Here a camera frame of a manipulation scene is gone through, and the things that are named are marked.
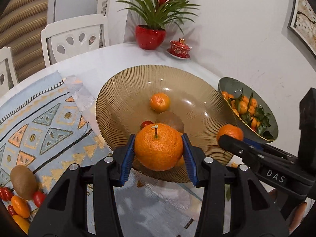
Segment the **person's right hand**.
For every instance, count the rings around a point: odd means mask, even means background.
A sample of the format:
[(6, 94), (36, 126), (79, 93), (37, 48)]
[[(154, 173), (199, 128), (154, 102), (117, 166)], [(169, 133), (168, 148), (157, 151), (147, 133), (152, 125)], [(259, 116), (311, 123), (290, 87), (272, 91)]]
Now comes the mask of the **person's right hand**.
[(297, 206), (293, 212), (293, 215), (290, 217), (290, 224), (289, 224), (289, 233), (291, 234), (302, 222), (304, 218), (304, 213), (306, 207), (308, 206), (307, 202), (301, 203)]

